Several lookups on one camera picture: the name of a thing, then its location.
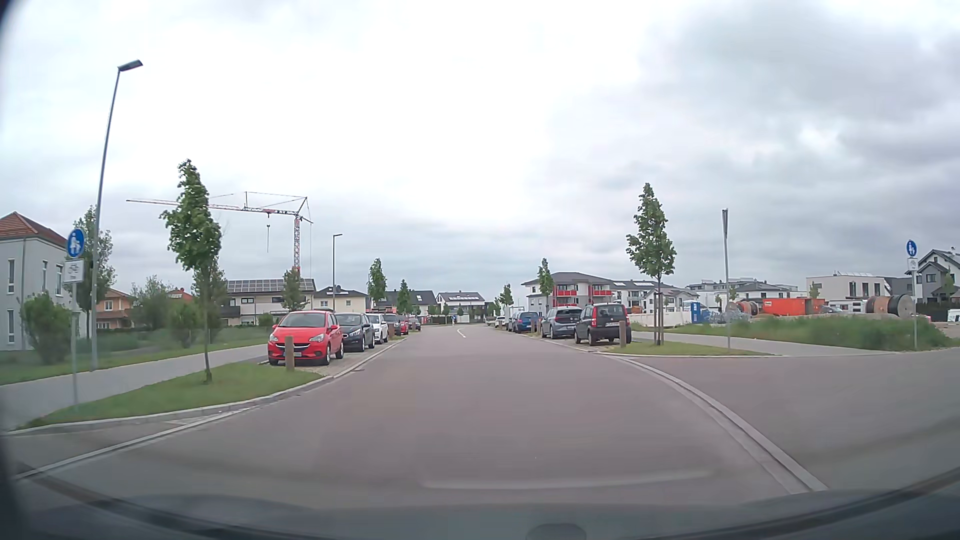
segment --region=red tile roof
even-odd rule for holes
[[[66,249],[66,238],[17,212],[0,217],[0,240],[39,237]]]

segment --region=white supplementary sign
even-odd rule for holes
[[[63,282],[64,283],[78,283],[84,280],[84,260],[78,258],[76,260],[68,260],[66,262],[66,267],[63,268]]]

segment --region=tree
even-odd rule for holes
[[[167,292],[172,288],[173,285],[163,282],[156,275],[147,278],[142,288],[134,283],[131,286],[133,323],[150,330],[159,330],[167,326],[170,321],[170,298]]]
[[[387,277],[383,275],[380,258],[375,258],[370,265],[370,273],[367,274],[367,294],[370,295],[371,305],[387,298]]]
[[[400,290],[396,294],[396,312],[410,312],[410,287],[407,286],[406,280],[400,281]]]
[[[300,311],[306,306],[300,290],[300,270],[296,266],[283,273],[283,296],[280,305],[288,311]]]
[[[206,186],[200,181],[197,167],[186,160],[178,166],[180,181],[177,187],[183,192],[177,196],[177,208],[165,210],[160,218],[166,221],[170,230],[170,243],[167,249],[177,254],[177,262],[188,272],[201,272],[201,282],[210,283],[213,266],[220,255],[220,224],[210,216],[209,197]],[[204,322],[204,369],[205,384],[213,382],[210,373],[208,334],[206,331],[206,312],[201,304],[201,318]]]
[[[667,219],[660,207],[660,201],[654,196],[650,183],[643,185],[639,196],[640,206],[636,208],[634,223],[636,235],[627,234],[627,255],[636,267],[647,276],[657,278],[655,336],[657,345],[663,342],[663,300],[660,294],[663,276],[673,274],[677,261],[677,251],[673,242],[667,238]]]
[[[193,302],[177,302],[170,310],[170,332],[184,349],[192,345],[196,339],[201,317],[197,305]]]
[[[546,263],[546,257],[540,262],[540,268],[537,269],[537,281],[540,282],[540,294],[543,295],[544,308],[550,310],[550,293],[553,292],[553,276],[550,275],[550,267]]]
[[[86,213],[81,216],[80,219],[73,222],[74,228],[82,230],[84,232],[84,238],[86,239],[86,248],[80,256],[84,261],[86,271],[84,272],[84,280],[75,284],[77,288],[74,300],[77,301],[77,306],[86,313],[86,320],[90,321],[90,324],[86,325],[87,339],[90,338],[90,325],[94,324],[90,318],[90,289],[93,286],[92,268],[94,250],[98,252],[97,267],[99,268],[99,275],[97,276],[97,303],[104,301],[107,297],[107,291],[113,286],[116,279],[113,267],[107,264],[110,255],[113,253],[113,238],[110,236],[109,230],[101,229],[98,234],[99,237],[94,241],[91,235],[95,222],[96,213],[94,207],[87,209]]]
[[[220,306],[227,300],[227,279],[224,277],[224,271],[220,269],[219,257],[213,259],[209,272],[194,270],[191,288],[194,302],[203,303],[207,335],[212,342],[224,325],[220,318]]]
[[[30,346],[44,364],[63,361],[70,351],[70,310],[55,304],[50,293],[31,295],[20,305],[20,321]]]

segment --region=bush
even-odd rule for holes
[[[44,364],[63,362],[70,351],[70,310],[55,304],[44,292],[20,306],[20,320],[30,346]]]

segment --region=white car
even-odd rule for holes
[[[386,343],[390,336],[387,333],[389,323],[379,313],[367,313],[367,318],[370,319],[370,324],[373,326],[373,342]]]

